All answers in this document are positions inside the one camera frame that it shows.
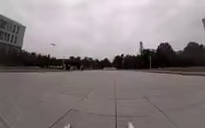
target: sky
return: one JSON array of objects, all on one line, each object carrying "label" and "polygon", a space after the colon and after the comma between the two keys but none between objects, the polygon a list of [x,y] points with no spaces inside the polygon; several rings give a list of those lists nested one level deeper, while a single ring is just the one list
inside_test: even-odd
[{"label": "sky", "polygon": [[205,0],[0,0],[0,14],[26,26],[24,50],[58,58],[205,44]]}]

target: pavement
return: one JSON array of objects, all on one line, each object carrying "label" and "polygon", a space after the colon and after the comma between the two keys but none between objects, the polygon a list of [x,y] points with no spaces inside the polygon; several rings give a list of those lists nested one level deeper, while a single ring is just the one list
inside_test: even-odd
[{"label": "pavement", "polygon": [[205,72],[186,72],[186,71],[168,71],[168,70],[143,70],[151,73],[165,73],[165,74],[178,74],[178,75],[189,75],[189,76],[205,76]]},{"label": "pavement", "polygon": [[0,128],[205,128],[205,77],[0,73]]}]

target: overcast sky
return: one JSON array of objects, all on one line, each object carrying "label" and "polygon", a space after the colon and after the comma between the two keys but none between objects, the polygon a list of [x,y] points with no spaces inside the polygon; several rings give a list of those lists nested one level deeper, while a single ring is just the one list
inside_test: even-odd
[{"label": "overcast sky", "polygon": [[56,57],[137,54],[139,41],[205,44],[205,0],[0,0],[0,13],[27,27],[23,49]]}]

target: ground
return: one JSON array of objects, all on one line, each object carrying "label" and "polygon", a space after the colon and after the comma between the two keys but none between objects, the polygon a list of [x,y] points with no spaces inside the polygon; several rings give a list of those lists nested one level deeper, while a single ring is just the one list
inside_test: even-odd
[{"label": "ground", "polygon": [[205,77],[139,71],[0,73],[2,128],[205,127]]},{"label": "ground", "polygon": [[160,68],[156,70],[164,70],[164,71],[182,71],[182,72],[205,72],[205,66],[201,67],[174,67],[174,68]]}]

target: window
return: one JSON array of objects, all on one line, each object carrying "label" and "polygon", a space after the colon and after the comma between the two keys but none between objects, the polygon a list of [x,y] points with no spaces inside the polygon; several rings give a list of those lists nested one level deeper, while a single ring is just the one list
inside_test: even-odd
[{"label": "window", "polygon": [[13,26],[13,33],[16,31],[16,25]]},{"label": "window", "polygon": [[7,40],[7,35],[8,35],[7,33],[4,34],[4,38],[3,38],[4,41]]},{"label": "window", "polygon": [[9,25],[9,31],[12,32],[12,24]]},{"label": "window", "polygon": [[17,31],[16,31],[16,34],[18,34],[18,33],[19,33],[19,30],[20,30],[20,27],[19,27],[19,26],[17,26]]},{"label": "window", "polygon": [[11,40],[10,40],[11,43],[13,43],[13,38],[14,38],[14,36],[12,35]]},{"label": "window", "polygon": [[7,41],[9,42],[10,39],[10,34],[7,35]]},{"label": "window", "polygon": [[15,44],[17,43],[17,36],[15,36],[15,40],[14,40],[14,43],[15,43]]}]

